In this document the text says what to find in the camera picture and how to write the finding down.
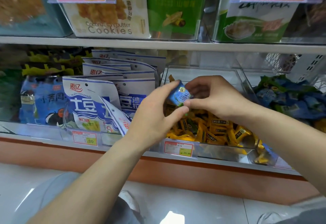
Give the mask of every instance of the gray pants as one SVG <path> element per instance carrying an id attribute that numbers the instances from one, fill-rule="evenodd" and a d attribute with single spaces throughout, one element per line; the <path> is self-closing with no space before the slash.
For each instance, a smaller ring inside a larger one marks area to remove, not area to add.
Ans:
<path id="1" fill-rule="evenodd" d="M 79 173 L 63 173 L 36 187 L 16 210 L 12 224 L 25 224 L 39 210 L 43 209 L 65 188 L 71 185 L 79 176 Z M 105 223 L 140 224 L 141 222 L 142 218 L 140 214 L 130 209 L 124 200 L 117 198 Z"/>

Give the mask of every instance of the floor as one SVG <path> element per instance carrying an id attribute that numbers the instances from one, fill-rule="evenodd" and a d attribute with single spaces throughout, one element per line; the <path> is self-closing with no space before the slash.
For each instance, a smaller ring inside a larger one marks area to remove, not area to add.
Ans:
<path id="1" fill-rule="evenodd" d="M 10 224 L 15 210 L 40 183 L 62 172 L 0 164 L 0 223 Z M 256 224 L 266 212 L 291 218 L 302 212 L 294 208 L 222 195 L 160 187 L 127 181 L 128 190 L 149 224 Z"/>

